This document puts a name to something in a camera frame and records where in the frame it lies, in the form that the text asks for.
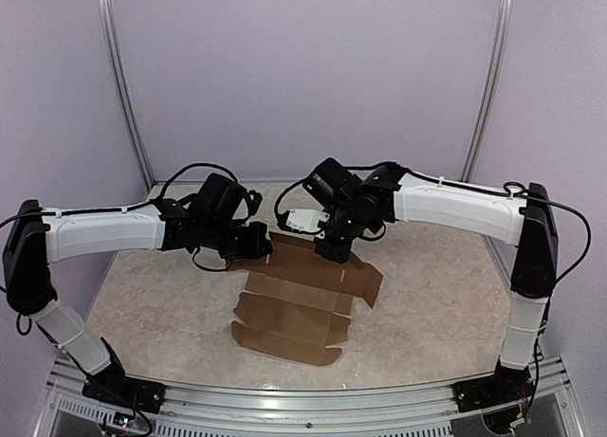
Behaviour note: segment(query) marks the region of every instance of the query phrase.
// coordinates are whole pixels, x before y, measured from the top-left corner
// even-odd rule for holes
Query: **marble tabletop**
[[[264,196],[256,220],[276,229],[283,184],[247,184]],[[173,186],[168,196],[197,191]],[[317,208],[303,190],[284,208]],[[244,389],[334,390],[411,385],[491,372],[506,332],[508,294],[480,236],[426,224],[388,226],[353,251],[384,275],[376,306],[355,299],[343,354],[308,366],[240,347],[232,309],[246,272],[207,273],[186,251],[124,251],[88,318],[130,374]],[[216,253],[197,260],[220,267]]]

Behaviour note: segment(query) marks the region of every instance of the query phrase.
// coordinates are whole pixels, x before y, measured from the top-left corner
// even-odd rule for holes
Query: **white wall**
[[[0,0],[0,220],[22,201],[133,203],[143,187],[129,149],[96,0]],[[0,232],[0,246],[8,236]],[[111,255],[53,266],[63,300],[86,313]],[[31,435],[55,353],[15,331],[0,297],[0,434]]]
[[[114,10],[158,179],[200,160],[294,178],[330,155],[459,178],[498,4],[114,0]]]
[[[544,346],[562,355],[591,435],[607,425],[607,1],[514,0],[497,98],[474,182],[543,183],[581,210],[594,242],[554,298]],[[560,269],[583,225],[555,210]],[[512,261],[512,252],[503,248]]]

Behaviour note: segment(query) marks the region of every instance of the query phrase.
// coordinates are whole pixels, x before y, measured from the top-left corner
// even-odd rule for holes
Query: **unfolded cardboard box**
[[[242,346],[317,366],[335,362],[347,339],[353,297],[373,307],[383,279],[372,265],[350,255],[336,264],[314,253],[314,243],[270,233],[274,252],[234,264],[249,272],[231,333]]]

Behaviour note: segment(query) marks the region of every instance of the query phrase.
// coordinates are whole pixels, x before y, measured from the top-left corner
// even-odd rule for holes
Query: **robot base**
[[[529,397],[533,394],[533,384],[530,383],[529,371],[525,380],[518,385],[499,384],[494,375],[457,382],[453,386],[457,409],[460,413],[472,410],[488,409]]]
[[[121,390],[123,394],[109,394],[106,389],[94,382],[89,382],[84,385],[83,396],[119,407],[126,407],[125,403],[134,403],[137,410],[158,414],[166,387],[158,382],[125,376],[122,379]]]

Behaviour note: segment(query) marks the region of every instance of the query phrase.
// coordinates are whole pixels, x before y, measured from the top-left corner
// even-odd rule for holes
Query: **cardboard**
[[[268,355],[316,366],[334,363],[347,340],[353,297],[373,307],[382,275],[354,254],[346,264],[314,253],[314,243],[270,233],[274,252],[240,261],[249,270],[231,324],[236,342]]]

